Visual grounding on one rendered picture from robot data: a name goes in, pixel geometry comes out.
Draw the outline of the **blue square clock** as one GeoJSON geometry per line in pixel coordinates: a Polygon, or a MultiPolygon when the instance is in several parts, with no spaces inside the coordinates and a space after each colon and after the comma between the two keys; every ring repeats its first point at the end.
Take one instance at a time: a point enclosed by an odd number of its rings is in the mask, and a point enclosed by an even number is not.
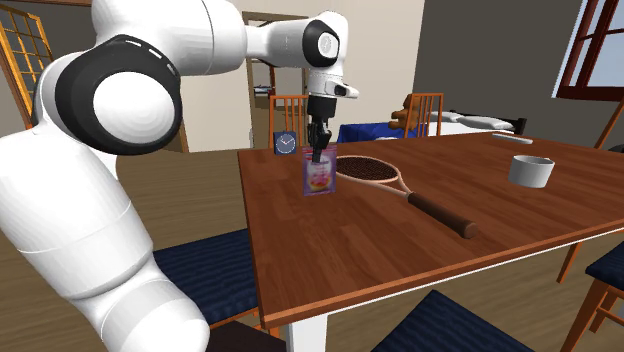
{"type": "Polygon", "coordinates": [[[297,135],[294,131],[273,133],[274,153],[276,155],[294,154],[297,148],[297,135]]]}

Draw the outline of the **brown teddy bear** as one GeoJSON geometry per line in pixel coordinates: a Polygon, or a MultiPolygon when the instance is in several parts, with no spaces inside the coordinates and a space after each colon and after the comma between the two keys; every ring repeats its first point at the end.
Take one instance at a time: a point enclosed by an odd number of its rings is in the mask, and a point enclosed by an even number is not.
{"type": "Polygon", "coordinates": [[[403,102],[403,109],[394,111],[391,120],[388,122],[390,129],[414,130],[419,122],[421,99],[408,94],[403,102]]]}

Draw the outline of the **wooden doorway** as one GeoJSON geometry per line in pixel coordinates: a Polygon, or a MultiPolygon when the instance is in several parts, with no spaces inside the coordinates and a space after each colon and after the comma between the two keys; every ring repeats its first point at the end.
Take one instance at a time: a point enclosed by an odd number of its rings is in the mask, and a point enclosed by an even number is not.
{"type": "Polygon", "coordinates": [[[297,68],[274,68],[257,59],[246,60],[250,114],[252,123],[251,140],[254,148],[271,147],[269,141],[270,102],[273,95],[305,95],[307,93],[307,71],[297,68]]]}

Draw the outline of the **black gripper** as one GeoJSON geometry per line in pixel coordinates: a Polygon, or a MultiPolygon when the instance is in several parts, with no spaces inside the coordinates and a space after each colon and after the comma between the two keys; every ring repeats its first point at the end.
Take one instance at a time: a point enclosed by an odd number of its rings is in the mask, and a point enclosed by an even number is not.
{"type": "Polygon", "coordinates": [[[307,103],[307,114],[310,116],[308,123],[308,143],[313,148],[312,161],[319,163],[322,152],[327,148],[332,132],[326,127],[330,118],[335,116],[337,99],[310,95],[307,103]]]}

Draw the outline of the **orange lattice window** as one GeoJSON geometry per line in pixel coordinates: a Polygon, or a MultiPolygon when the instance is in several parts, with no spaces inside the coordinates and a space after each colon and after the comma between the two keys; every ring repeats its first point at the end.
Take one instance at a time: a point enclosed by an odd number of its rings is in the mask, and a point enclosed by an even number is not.
{"type": "Polygon", "coordinates": [[[0,4],[0,66],[26,129],[33,127],[36,85],[53,60],[40,18],[0,4]]]}

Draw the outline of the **white round bowl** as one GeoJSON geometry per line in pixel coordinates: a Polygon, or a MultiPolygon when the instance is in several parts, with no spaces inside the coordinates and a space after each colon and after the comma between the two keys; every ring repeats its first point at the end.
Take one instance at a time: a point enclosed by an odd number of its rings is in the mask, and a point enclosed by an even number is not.
{"type": "Polygon", "coordinates": [[[516,155],[513,157],[508,180],[528,188],[544,188],[555,166],[549,158],[516,155]]]}

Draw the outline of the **blue cushioned wooden chair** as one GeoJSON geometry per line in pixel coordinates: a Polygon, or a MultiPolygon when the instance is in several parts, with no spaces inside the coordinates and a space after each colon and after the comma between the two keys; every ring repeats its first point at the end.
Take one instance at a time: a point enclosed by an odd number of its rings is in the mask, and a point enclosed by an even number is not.
{"type": "Polygon", "coordinates": [[[157,250],[154,257],[211,327],[259,313],[246,229],[157,250]]]}
{"type": "Polygon", "coordinates": [[[589,265],[594,278],[560,352],[572,352],[584,331],[597,332],[605,319],[624,327],[624,318],[611,312],[617,299],[624,301],[624,241],[589,265]]]}
{"type": "MultiPolygon", "coordinates": [[[[595,149],[601,149],[604,145],[604,142],[606,141],[607,137],[609,136],[610,132],[612,131],[613,127],[615,126],[618,118],[620,117],[621,113],[624,111],[624,96],[622,97],[621,101],[619,102],[618,106],[616,107],[614,113],[612,114],[611,118],[609,119],[609,121],[607,122],[606,126],[604,127],[601,135],[599,136],[598,140],[596,141],[594,148],[595,149]]],[[[575,260],[578,252],[580,249],[580,244],[579,243],[575,243],[572,244],[569,247],[569,250],[566,254],[566,257],[562,263],[562,267],[561,270],[558,274],[558,277],[556,279],[557,283],[563,283],[568,272],[569,269],[573,263],[573,261],[575,260]]]]}
{"type": "Polygon", "coordinates": [[[535,352],[437,290],[371,352],[535,352]]]}

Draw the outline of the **bed with blue blanket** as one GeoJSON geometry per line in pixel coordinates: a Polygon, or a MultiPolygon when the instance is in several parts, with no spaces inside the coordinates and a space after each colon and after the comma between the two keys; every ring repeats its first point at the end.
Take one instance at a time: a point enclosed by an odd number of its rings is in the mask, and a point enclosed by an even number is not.
{"type": "MultiPolygon", "coordinates": [[[[526,118],[504,119],[488,116],[477,116],[451,110],[442,112],[440,126],[441,135],[470,134],[490,131],[502,131],[522,135],[526,118]]],[[[391,129],[385,123],[343,124],[340,126],[337,137],[338,143],[361,142],[372,140],[387,140],[403,138],[404,129],[391,129]]]]}

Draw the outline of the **purple food box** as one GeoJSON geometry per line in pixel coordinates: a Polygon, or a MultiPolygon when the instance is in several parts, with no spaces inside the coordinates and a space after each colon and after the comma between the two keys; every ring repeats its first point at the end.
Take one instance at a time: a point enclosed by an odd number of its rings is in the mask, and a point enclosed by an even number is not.
{"type": "Polygon", "coordinates": [[[312,160],[313,149],[302,149],[303,195],[333,193],[336,188],[337,148],[330,144],[320,155],[319,162],[312,160]]]}

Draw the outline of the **orange wooden chair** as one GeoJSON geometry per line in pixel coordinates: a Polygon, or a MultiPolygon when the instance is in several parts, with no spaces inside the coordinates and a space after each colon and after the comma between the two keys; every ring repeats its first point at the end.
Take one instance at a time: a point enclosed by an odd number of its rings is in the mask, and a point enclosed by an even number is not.
{"type": "Polygon", "coordinates": [[[287,132],[296,133],[299,146],[306,146],[307,141],[307,95],[271,95],[269,97],[269,145],[275,145],[275,110],[276,103],[283,102],[284,127],[287,132]]]}
{"type": "Polygon", "coordinates": [[[431,131],[432,113],[436,111],[442,117],[443,93],[411,93],[408,95],[407,116],[403,137],[408,138],[413,131],[416,137],[427,137],[431,131]]]}

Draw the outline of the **wooden dining table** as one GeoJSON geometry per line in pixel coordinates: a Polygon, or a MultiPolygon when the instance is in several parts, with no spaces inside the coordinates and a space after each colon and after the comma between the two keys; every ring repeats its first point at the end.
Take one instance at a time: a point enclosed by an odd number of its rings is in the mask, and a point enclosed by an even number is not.
{"type": "Polygon", "coordinates": [[[464,239],[366,184],[304,196],[300,153],[238,154],[259,317],[285,327],[288,352],[324,352],[330,314],[517,258],[624,230],[624,153],[489,133],[344,143],[387,161],[416,193],[474,221],[464,239]],[[549,158],[544,188],[508,180],[516,155],[549,158]]]}

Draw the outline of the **red framed window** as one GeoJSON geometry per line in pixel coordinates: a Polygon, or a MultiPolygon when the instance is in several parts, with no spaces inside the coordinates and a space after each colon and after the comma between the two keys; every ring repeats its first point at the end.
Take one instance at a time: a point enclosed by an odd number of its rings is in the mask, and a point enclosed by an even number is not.
{"type": "Polygon", "coordinates": [[[552,96],[624,97],[624,0],[582,0],[552,96]]]}

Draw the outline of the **dark robot stand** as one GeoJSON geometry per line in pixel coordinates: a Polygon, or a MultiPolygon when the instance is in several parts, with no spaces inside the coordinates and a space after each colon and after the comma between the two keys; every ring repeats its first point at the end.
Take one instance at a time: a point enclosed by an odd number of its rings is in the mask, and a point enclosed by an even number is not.
{"type": "Polygon", "coordinates": [[[210,330],[206,352],[286,352],[286,343],[238,321],[210,330]]]}

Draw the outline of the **brown tennis racket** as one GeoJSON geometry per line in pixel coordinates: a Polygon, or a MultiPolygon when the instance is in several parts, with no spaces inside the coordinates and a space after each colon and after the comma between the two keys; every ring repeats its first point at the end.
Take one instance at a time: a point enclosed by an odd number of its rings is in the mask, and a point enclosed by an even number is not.
{"type": "Polygon", "coordinates": [[[478,234],[478,226],[446,207],[413,192],[404,182],[400,170],[383,160],[362,155],[336,158],[336,174],[343,179],[387,190],[405,198],[412,206],[452,229],[462,238],[478,234]]]}

